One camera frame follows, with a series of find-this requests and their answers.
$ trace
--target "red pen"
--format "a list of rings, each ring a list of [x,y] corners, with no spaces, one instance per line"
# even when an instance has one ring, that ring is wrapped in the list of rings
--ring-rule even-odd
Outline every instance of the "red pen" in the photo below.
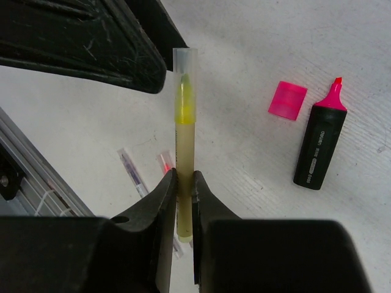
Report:
[[[169,170],[171,170],[174,165],[172,163],[170,151],[163,151],[158,157],[157,157],[161,170],[163,171],[163,174],[165,175]]]

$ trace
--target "gray surface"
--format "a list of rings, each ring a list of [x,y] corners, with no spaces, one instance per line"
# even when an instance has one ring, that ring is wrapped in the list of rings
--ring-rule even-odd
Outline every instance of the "gray surface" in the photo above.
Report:
[[[164,0],[199,49],[196,168],[242,217],[326,218],[352,235],[375,292],[391,292],[391,2]],[[292,183],[310,106],[343,76],[349,109],[324,186]],[[297,121],[267,113],[280,80],[309,88]],[[174,150],[172,75],[156,96],[0,68],[0,106],[96,214],[139,199],[117,150],[147,187]],[[191,288],[191,255],[172,292]]]
[[[4,215],[15,215],[13,209],[7,204],[6,200],[3,197],[0,197],[0,216]]]
[[[1,108],[0,142],[24,171],[8,204],[15,215],[93,216]]]

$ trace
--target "screw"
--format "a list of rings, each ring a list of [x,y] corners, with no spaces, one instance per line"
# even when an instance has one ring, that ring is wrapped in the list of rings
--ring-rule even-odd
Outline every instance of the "screw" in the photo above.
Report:
[[[3,185],[4,187],[7,187],[8,183],[9,183],[8,177],[6,177],[6,175],[1,176],[0,184]]]

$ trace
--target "clear plastic cap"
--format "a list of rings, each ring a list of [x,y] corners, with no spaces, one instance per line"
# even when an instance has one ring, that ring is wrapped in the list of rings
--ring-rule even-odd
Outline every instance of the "clear plastic cap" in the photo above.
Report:
[[[174,48],[175,122],[193,124],[196,121],[197,57],[195,48]]]

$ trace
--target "hole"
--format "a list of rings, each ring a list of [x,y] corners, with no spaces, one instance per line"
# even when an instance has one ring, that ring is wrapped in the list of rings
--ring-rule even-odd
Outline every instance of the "hole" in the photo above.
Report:
[[[118,215],[117,217],[114,217],[111,219],[114,223],[116,224],[122,224],[122,223],[126,223],[126,222],[129,222],[129,218],[128,217],[125,217],[123,215]]]
[[[1,176],[0,184],[3,185],[4,187],[7,187],[8,183],[9,183],[8,177],[6,177],[6,175]]]

